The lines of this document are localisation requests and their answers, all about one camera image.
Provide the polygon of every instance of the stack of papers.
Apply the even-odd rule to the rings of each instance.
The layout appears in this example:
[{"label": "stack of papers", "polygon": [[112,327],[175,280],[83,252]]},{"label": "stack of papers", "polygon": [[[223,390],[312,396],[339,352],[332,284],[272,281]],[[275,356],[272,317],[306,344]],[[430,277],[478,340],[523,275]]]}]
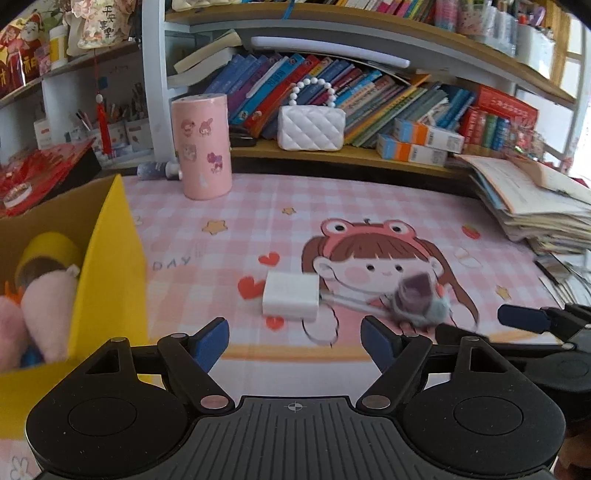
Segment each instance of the stack of papers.
[{"label": "stack of papers", "polygon": [[510,240],[527,239],[537,254],[579,254],[591,248],[590,203],[537,186],[508,160],[459,158],[475,169],[477,193]]}]

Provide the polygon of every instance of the pink plush toy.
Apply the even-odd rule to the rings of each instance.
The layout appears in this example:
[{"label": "pink plush toy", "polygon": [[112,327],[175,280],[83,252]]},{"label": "pink plush toy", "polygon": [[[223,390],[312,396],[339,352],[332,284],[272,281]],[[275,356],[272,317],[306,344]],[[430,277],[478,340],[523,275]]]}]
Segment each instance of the pink plush toy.
[{"label": "pink plush toy", "polygon": [[11,299],[0,297],[0,374],[20,367],[29,345],[29,335],[21,308]]},{"label": "pink plush toy", "polygon": [[55,270],[34,280],[22,297],[25,323],[47,363],[67,358],[77,286],[72,273]]}]

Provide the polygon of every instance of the medicine box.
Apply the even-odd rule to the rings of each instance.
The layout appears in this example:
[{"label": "medicine box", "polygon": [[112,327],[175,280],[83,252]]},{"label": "medicine box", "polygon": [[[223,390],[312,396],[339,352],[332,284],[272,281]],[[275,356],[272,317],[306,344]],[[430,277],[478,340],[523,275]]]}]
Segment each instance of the medicine box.
[{"label": "medicine box", "polygon": [[379,155],[385,160],[407,161],[438,165],[442,167],[447,160],[447,152],[397,141],[389,135],[379,135],[376,146]]},{"label": "medicine box", "polygon": [[394,122],[394,138],[401,142],[423,145],[452,153],[462,153],[462,147],[464,146],[464,137],[460,134],[406,120],[396,120]]}]

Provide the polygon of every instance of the pink cylindrical container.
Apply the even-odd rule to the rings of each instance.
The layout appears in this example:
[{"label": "pink cylindrical container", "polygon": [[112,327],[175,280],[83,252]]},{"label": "pink cylindrical container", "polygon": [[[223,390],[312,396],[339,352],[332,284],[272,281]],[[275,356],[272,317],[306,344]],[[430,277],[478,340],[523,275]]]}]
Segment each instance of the pink cylindrical container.
[{"label": "pink cylindrical container", "polygon": [[228,193],[232,166],[226,95],[206,93],[175,100],[171,117],[184,194],[209,200]]}]

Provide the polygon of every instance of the red tassel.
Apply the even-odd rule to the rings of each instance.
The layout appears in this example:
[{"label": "red tassel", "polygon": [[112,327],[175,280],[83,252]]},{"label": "red tassel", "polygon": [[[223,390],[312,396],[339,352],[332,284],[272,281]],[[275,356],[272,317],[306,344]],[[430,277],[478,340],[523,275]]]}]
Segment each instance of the red tassel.
[{"label": "red tassel", "polygon": [[111,145],[111,134],[109,133],[109,122],[102,102],[96,104],[96,116],[99,120],[100,138],[103,141],[103,153],[111,155],[113,148]]}]

